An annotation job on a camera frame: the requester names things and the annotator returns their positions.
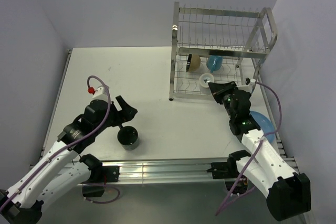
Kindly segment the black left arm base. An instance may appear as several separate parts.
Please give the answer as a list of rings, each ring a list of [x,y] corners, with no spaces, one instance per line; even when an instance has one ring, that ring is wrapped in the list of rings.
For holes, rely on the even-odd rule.
[[[90,184],[107,184],[118,181],[119,166],[101,166],[91,172],[89,179],[86,183]],[[105,189],[102,186],[83,185],[82,195],[86,198],[99,198],[102,197]]]

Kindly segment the blue mug white interior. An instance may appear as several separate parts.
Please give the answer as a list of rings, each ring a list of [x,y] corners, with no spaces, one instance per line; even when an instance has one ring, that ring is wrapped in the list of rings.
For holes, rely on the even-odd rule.
[[[213,73],[215,71],[218,71],[223,63],[223,57],[222,56],[210,56],[208,57],[208,60],[206,62],[206,66],[210,73]]]

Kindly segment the dark green mug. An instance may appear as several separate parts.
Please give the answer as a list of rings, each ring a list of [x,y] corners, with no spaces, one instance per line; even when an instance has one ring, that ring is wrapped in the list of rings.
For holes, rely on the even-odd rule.
[[[117,139],[126,151],[132,151],[139,146],[139,135],[136,128],[132,126],[120,127]]]

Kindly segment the pale blue mug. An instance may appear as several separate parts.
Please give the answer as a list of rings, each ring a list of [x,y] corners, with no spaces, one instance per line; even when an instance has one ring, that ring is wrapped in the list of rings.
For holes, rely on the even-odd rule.
[[[215,79],[214,76],[211,73],[204,73],[200,76],[199,78],[199,88],[200,92],[205,94],[205,95],[210,95],[211,91],[209,88],[209,83],[214,83]]]

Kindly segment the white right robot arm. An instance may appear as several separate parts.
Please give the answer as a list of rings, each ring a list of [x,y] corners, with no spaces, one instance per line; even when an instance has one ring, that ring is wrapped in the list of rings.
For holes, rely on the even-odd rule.
[[[236,179],[229,194],[245,177],[265,196],[271,215],[283,221],[311,210],[310,179],[288,165],[269,143],[267,136],[276,131],[264,132],[253,118],[250,97],[256,84],[254,79],[243,86],[235,82],[208,84],[214,100],[225,107],[232,134],[245,147],[229,154],[225,162],[213,162],[208,172],[214,179]]]

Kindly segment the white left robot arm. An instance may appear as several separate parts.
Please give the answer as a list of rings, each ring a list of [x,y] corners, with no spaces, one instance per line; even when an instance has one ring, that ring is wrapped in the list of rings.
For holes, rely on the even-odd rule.
[[[137,109],[122,96],[121,109],[108,99],[94,99],[84,113],[65,126],[48,153],[16,184],[1,190],[1,215],[9,223],[37,223],[43,210],[59,196],[81,183],[106,182],[102,162],[86,147],[108,127],[121,127],[133,120]]]

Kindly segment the black and tan bowl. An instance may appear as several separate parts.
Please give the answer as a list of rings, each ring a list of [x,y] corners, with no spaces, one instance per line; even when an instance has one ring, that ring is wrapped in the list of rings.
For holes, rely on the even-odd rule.
[[[186,64],[186,72],[194,72],[201,65],[201,59],[198,54],[189,54]]]

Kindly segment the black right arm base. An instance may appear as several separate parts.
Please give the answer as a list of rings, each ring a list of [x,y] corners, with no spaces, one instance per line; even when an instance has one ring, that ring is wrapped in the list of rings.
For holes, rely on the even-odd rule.
[[[238,176],[238,172],[234,171],[227,162],[213,162],[206,172],[211,173],[213,179],[231,179]]]

